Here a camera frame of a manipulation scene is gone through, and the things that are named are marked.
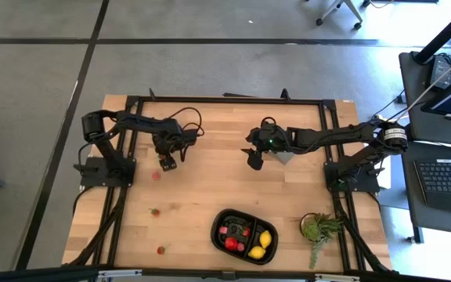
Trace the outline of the black keyboard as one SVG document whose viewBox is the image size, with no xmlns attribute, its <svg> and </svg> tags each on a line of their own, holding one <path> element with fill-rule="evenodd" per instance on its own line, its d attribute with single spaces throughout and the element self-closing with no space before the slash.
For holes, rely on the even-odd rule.
<svg viewBox="0 0 451 282">
<path fill-rule="evenodd" d="M 425 204 L 451 212 L 451 159 L 417 160 L 414 168 Z"/>
</svg>

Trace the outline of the black plastic tupperware container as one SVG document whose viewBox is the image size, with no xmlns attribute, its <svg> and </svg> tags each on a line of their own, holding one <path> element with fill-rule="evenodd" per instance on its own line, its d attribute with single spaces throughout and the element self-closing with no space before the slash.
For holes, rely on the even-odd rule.
<svg viewBox="0 0 451 282">
<path fill-rule="evenodd" d="M 220 234 L 218 230 L 221 226 L 226 226 L 228 228 L 227 234 Z M 242 230 L 245 227 L 248 227 L 251 231 L 251 235 L 249 237 L 244 237 L 242 235 Z M 247 253 L 254 246 L 261 247 L 259 243 L 259 236 L 266 230 L 268 230 L 272 235 L 272 243 L 266 248 L 264 257 L 259 260 L 248 257 Z M 227 250 L 224 247 L 224 242 L 227 237 L 234 237 L 238 240 L 238 243 L 244 244 L 244 250 Z M 242 259 L 246 262 L 259 266 L 265 265 L 272 261 L 277 250 L 278 239 L 279 236 L 273 224 L 253 215 L 231 208 L 220 211 L 211 225 L 211 242 L 218 250 L 223 251 L 237 259 Z"/>
</svg>

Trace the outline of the green succulent in pot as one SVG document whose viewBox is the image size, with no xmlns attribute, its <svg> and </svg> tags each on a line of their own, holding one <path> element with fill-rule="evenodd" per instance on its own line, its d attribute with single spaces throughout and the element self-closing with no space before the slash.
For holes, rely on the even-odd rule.
<svg viewBox="0 0 451 282">
<path fill-rule="evenodd" d="M 301 218 L 300 232 L 312 245 L 310 269 L 315 269 L 319 253 L 323 247 L 340 233 L 342 221 L 332 218 L 331 214 L 308 213 Z"/>
</svg>

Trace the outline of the black power adapter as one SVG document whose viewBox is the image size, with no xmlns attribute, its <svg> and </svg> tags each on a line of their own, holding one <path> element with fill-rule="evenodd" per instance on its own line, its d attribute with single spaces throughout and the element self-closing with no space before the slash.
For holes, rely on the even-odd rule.
<svg viewBox="0 0 451 282">
<path fill-rule="evenodd" d="M 432 60 L 431 74 L 429 76 L 429 85 L 433 85 L 432 90 L 443 90 L 451 85 L 451 60 L 448 56 L 437 55 Z"/>
</svg>

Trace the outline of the folded grey cloth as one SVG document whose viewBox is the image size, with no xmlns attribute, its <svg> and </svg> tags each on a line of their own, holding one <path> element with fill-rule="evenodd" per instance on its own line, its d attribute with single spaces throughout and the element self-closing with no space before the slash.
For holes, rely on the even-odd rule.
<svg viewBox="0 0 451 282">
<path fill-rule="evenodd" d="M 277 152 L 272 155 L 283 165 L 286 165 L 294 157 L 294 154 L 290 152 Z"/>
</svg>

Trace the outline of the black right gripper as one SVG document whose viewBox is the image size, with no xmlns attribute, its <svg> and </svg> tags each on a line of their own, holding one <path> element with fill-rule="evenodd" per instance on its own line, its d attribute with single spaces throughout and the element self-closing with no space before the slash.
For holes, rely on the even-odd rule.
<svg viewBox="0 0 451 282">
<path fill-rule="evenodd" d="M 286 140 L 275 129 L 253 128 L 246 137 L 246 141 L 254 147 L 254 150 L 249 148 L 241 151 L 248 154 L 248 165 L 256 171 L 262 169 L 264 163 L 262 153 L 288 151 Z"/>
</svg>

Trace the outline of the white paper sheet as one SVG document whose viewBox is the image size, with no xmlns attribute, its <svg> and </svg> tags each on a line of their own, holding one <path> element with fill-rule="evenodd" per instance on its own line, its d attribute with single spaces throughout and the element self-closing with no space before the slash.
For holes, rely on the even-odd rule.
<svg viewBox="0 0 451 282">
<path fill-rule="evenodd" d="M 386 157 L 381 164 L 378 164 L 376 168 L 381 168 L 380 174 L 377 177 L 379 187 L 383 189 L 391 188 L 391 157 Z"/>
</svg>

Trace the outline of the black metal pole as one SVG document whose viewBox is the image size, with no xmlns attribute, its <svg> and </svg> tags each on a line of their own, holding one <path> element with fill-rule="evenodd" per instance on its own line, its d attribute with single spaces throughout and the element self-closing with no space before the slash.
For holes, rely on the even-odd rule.
<svg viewBox="0 0 451 282">
<path fill-rule="evenodd" d="M 449 22 L 419 53 L 413 55 L 413 61 L 422 64 L 429 61 L 441 47 L 451 39 L 451 22 Z"/>
</svg>

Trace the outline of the office chair base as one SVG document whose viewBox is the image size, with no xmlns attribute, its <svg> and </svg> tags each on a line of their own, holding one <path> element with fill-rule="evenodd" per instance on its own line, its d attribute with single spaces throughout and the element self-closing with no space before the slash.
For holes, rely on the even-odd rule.
<svg viewBox="0 0 451 282">
<path fill-rule="evenodd" d="M 316 25 L 321 26 L 323 24 L 324 19 L 330 15 L 335 9 L 339 9 L 343 4 L 345 4 L 353 13 L 357 22 L 354 24 L 353 29 L 359 30 L 363 24 L 363 18 L 357 9 L 357 7 L 353 4 L 352 0 L 333 0 L 330 6 L 325 10 L 325 12 L 316 20 Z"/>
</svg>

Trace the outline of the black desk with pole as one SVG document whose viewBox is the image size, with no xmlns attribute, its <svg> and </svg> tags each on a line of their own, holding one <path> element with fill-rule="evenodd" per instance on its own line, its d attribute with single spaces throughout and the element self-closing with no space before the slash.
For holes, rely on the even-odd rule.
<svg viewBox="0 0 451 282">
<path fill-rule="evenodd" d="M 406 101 L 410 106 L 426 89 L 431 67 L 416 63 L 409 52 L 399 54 L 399 64 Z M 409 110 L 411 136 L 415 140 L 451 144 L 451 120 L 421 110 L 420 103 L 435 96 L 436 92 L 430 90 Z"/>
</svg>

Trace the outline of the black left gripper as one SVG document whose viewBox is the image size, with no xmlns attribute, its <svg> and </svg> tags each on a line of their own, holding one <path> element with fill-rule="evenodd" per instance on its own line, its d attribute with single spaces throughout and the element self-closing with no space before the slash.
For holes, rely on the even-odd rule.
<svg viewBox="0 0 451 282">
<path fill-rule="evenodd" d="M 173 157 L 167 157 L 167 155 L 184 149 L 185 143 L 183 142 L 182 136 L 167 132 L 153 134 L 153 144 L 158 154 L 158 159 L 161 161 L 162 170 L 167 172 L 176 169 L 177 164 L 175 159 Z"/>
</svg>

